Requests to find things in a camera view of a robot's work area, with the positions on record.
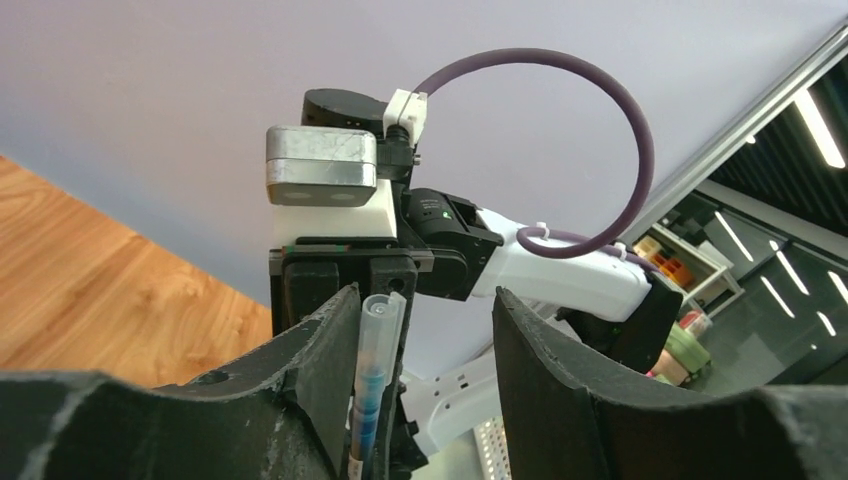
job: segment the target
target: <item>ceiling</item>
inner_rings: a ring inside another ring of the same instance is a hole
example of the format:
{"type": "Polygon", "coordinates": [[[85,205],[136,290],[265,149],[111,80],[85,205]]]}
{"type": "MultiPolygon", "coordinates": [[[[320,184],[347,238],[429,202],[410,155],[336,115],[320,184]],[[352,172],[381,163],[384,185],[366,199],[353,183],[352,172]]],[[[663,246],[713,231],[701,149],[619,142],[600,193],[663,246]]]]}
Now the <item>ceiling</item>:
{"type": "MultiPolygon", "coordinates": [[[[0,2],[0,154],[267,304],[264,132],[297,123],[309,88],[388,99],[479,51],[566,51],[642,104],[661,191],[846,16],[844,0],[0,2]]],[[[421,153],[417,185],[582,234],[636,172],[608,98],[529,66],[435,95],[421,153]]],[[[491,305],[416,298],[406,366],[467,361],[491,305]]]]}
{"type": "MultiPolygon", "coordinates": [[[[810,89],[837,147],[848,158],[848,59],[810,89]]],[[[710,179],[775,208],[848,236],[848,168],[834,168],[799,109],[790,104],[710,179]]]]}

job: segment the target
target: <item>white robotic arm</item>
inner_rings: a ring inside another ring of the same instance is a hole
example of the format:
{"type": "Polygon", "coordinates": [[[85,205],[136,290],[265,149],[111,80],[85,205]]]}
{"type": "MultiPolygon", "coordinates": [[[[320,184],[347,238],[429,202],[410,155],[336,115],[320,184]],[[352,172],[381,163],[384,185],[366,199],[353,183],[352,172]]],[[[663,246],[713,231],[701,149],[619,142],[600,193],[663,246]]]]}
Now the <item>white robotic arm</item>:
{"type": "MultiPolygon", "coordinates": [[[[621,350],[639,344],[642,338],[632,332],[642,330],[644,322],[627,335],[619,334],[637,323],[634,318],[643,319],[645,308],[656,307],[649,298],[656,276],[628,261],[633,257],[623,245],[551,258],[532,247],[552,251],[575,243],[553,238],[561,238],[561,232],[548,237],[543,228],[542,238],[530,238],[536,245],[528,246],[529,237],[519,238],[526,233],[523,224],[459,197],[410,190],[426,94],[398,90],[379,107],[383,115],[377,123],[369,123],[377,117],[373,108],[358,108],[373,99],[351,95],[358,94],[307,93],[304,118],[320,125],[268,131],[266,186],[274,204],[275,247],[297,245],[305,238],[357,238],[405,248],[419,268],[417,293],[463,301],[494,297],[497,287],[508,288],[528,301],[577,312],[588,322],[583,325],[592,328],[575,332],[571,317],[568,322],[552,316],[542,321],[596,349],[600,336],[606,342],[604,353],[627,364],[621,350]],[[357,108],[340,112],[339,104],[357,108]],[[407,149],[400,163],[392,156],[397,149],[407,149]]],[[[655,343],[648,350],[658,354],[655,343]]],[[[638,357],[633,363],[639,367],[628,366],[644,371],[651,355],[639,351],[638,357]]],[[[407,420],[418,426],[413,438],[421,452],[438,452],[463,432],[500,415],[494,352],[440,377],[406,383],[400,400],[407,420]]]]}

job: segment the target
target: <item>robotic arm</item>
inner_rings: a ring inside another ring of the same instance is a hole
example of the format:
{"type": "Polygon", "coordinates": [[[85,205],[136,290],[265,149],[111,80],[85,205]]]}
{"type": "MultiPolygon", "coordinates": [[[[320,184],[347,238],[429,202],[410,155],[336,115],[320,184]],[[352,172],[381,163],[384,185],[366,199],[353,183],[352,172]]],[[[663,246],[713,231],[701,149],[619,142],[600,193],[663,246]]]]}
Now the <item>robotic arm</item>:
{"type": "MultiPolygon", "coordinates": [[[[267,135],[275,243],[313,256],[316,249],[408,249],[416,259],[418,294],[464,301],[507,288],[525,300],[561,307],[547,321],[567,323],[610,358],[643,373],[650,369],[681,295],[661,275],[634,263],[623,245],[546,258],[519,242],[526,225],[454,195],[410,189],[426,108],[425,95],[403,90],[388,104],[342,90],[307,92],[306,125],[272,127],[267,135]]],[[[543,224],[537,228],[542,237],[531,241],[538,245],[578,243],[553,238],[557,232],[543,224]]],[[[272,251],[272,269],[275,258],[272,251]]],[[[420,454],[436,453],[500,414],[494,354],[441,378],[407,383],[400,410],[414,426],[420,454]]]]}

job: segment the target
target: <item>plastic test tube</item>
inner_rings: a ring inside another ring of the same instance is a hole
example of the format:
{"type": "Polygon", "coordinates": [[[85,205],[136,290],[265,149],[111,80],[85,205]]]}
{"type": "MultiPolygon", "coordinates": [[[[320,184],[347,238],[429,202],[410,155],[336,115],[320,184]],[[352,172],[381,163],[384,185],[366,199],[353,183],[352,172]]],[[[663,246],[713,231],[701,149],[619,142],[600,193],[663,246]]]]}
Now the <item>plastic test tube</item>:
{"type": "Polygon", "coordinates": [[[406,298],[397,292],[362,302],[356,358],[348,478],[370,471],[383,390],[392,382],[406,298]]]}

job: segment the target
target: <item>shelf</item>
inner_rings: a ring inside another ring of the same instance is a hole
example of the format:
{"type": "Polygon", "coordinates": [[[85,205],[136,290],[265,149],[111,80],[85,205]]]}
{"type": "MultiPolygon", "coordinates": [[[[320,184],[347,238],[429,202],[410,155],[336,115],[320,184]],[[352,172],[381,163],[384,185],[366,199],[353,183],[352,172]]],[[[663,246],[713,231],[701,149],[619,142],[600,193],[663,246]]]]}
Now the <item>shelf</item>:
{"type": "Polygon", "coordinates": [[[730,275],[730,267],[732,265],[728,266],[716,262],[704,252],[662,225],[654,224],[647,234],[663,246],[674,250],[674,256],[679,258],[695,277],[695,281],[687,288],[678,286],[678,289],[684,295],[684,305],[690,302],[695,303],[698,300],[706,305],[729,290],[733,295],[728,300],[705,312],[708,315],[715,315],[744,292],[736,280],[730,275]]]}

